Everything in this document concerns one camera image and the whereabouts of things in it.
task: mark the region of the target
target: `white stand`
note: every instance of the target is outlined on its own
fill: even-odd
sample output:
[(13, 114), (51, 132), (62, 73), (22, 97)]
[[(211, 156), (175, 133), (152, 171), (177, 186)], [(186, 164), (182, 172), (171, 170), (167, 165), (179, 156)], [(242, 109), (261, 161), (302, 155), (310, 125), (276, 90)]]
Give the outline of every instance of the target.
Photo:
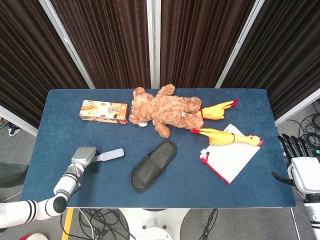
[(142, 208), (120, 208), (130, 233), (136, 240), (180, 240), (182, 222), (190, 208), (167, 208), (148, 211)]

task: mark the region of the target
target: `blue tablecloth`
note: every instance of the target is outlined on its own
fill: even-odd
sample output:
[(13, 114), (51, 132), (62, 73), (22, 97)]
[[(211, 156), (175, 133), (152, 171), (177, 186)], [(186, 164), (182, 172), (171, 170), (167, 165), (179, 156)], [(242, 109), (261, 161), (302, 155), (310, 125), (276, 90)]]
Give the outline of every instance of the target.
[[(157, 89), (148, 89), (157, 94)], [(55, 89), (48, 94), (22, 200), (42, 201), (71, 163), (79, 146), (94, 146), (103, 153), (123, 148), (125, 156), (100, 162), (99, 172), (86, 170), (82, 189), (69, 207), (93, 208), (275, 208), (295, 206), (292, 187), (276, 181), (271, 171), (288, 176), (267, 92), (263, 89), (176, 89), (177, 96), (197, 96), (202, 107), (239, 99), (225, 112), (225, 119), (205, 120), (205, 128), (223, 130), (235, 125), (245, 135), (257, 134), (264, 140), (234, 181), (228, 185), (200, 161), (209, 145), (207, 137), (170, 126), (170, 140), (177, 154), (155, 184), (144, 193), (130, 186), (134, 166), (164, 139), (149, 122), (146, 127), (85, 121), (79, 117), (83, 100), (128, 103), (133, 89)]]

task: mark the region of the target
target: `teddy bear head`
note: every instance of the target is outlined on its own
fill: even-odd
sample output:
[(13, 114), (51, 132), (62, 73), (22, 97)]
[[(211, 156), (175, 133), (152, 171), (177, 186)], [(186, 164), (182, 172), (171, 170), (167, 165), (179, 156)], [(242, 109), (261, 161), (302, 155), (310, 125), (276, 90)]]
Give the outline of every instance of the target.
[(133, 124), (148, 122), (152, 120), (151, 101), (155, 96), (146, 91), (142, 87), (137, 87), (133, 91), (133, 100), (131, 107), (131, 115), (129, 121)]

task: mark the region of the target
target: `rubber chicken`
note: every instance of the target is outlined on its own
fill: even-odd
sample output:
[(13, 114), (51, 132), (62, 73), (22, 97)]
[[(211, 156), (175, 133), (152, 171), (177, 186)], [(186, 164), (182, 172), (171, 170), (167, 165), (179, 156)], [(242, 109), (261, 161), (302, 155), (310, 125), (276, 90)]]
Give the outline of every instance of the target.
[(198, 111), (196, 114), (198, 116), (201, 116), (203, 119), (211, 119), (211, 120), (224, 119), (225, 110), (235, 107), (236, 102), (239, 102), (239, 99), (219, 103), (217, 105), (210, 106), (210, 107), (205, 107), (203, 109), (200, 109), (200, 111)]
[(210, 145), (225, 145), (231, 143), (247, 143), (252, 146), (261, 146), (263, 140), (256, 135), (240, 136), (227, 131), (220, 131), (212, 128), (192, 129), (194, 134), (202, 134), (209, 137)]

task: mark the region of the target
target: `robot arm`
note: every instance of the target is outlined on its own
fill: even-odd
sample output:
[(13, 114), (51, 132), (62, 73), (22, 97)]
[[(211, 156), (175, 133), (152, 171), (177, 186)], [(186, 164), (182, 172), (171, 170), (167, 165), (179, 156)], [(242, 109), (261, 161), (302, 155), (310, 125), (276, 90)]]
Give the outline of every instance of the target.
[(0, 203), (0, 229), (62, 214), (76, 185), (81, 186), (80, 177), (92, 162), (96, 151), (97, 149), (91, 146), (82, 146), (75, 151), (70, 166), (53, 189), (54, 197), (41, 202), (27, 200)]
[(305, 195), (303, 204), (317, 240), (320, 240), (320, 163), (313, 157), (309, 145), (302, 139), (283, 134), (278, 136), (289, 160), (290, 178), (283, 178), (276, 172), (272, 175), (281, 183), (295, 186)]

